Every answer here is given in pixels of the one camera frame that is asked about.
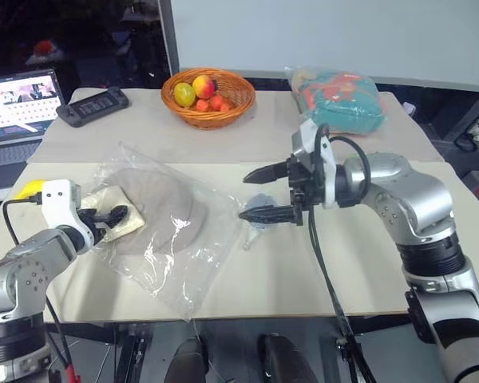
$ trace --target fruit basket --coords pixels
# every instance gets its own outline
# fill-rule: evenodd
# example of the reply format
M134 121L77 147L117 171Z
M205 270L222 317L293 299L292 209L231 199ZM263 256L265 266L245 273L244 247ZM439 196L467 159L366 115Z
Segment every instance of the fruit basket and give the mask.
M227 112L201 112L193 108L179 106L174 100L174 87L185 82L188 84L200 75L206 75L215 83L216 94L229 100L233 107ZM189 69L170 77L161 89L161 99L170 110L177 113L191 126L203 129L219 129L232 124L249 109L255 101L254 87L238 74L221 69Z

